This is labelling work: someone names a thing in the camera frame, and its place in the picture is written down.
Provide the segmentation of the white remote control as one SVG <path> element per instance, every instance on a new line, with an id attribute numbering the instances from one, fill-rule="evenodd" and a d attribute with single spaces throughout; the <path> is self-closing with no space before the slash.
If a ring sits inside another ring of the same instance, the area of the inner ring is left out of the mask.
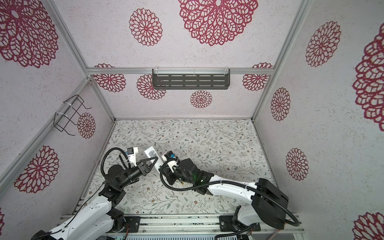
<path id="1" fill-rule="evenodd" d="M 146 156 L 151 159 L 151 163 L 154 166 L 153 169 L 160 173 L 160 168 L 164 163 L 163 158 L 158 154 L 153 146 L 149 147 L 144 152 Z"/>

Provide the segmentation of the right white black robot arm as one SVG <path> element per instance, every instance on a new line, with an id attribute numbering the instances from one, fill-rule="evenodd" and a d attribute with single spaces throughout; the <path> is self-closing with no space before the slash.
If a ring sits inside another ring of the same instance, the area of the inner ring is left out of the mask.
<path id="1" fill-rule="evenodd" d="M 250 226 L 263 222 L 277 230 L 285 225 L 300 226 L 288 209 L 289 198 L 269 180 L 239 182 L 201 171 L 191 159 L 170 158 L 159 168 L 163 185 L 175 192 L 194 191 L 200 195 L 224 196 L 246 203 L 235 211 L 234 222 Z"/>

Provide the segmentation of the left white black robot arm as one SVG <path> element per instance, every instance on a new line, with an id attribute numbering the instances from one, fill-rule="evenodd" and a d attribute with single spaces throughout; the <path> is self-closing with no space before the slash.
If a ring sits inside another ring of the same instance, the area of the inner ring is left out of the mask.
<path id="1" fill-rule="evenodd" d="M 136 160 L 138 148 L 111 148 L 103 156 L 100 171 L 104 182 L 79 211 L 69 220 L 45 232 L 33 235 L 34 240 L 95 240 L 125 227 L 124 213 L 116 207 L 126 195 L 124 188 L 139 181 L 153 169 L 158 170 L 162 158 L 153 147 L 145 150 L 146 158 Z"/>

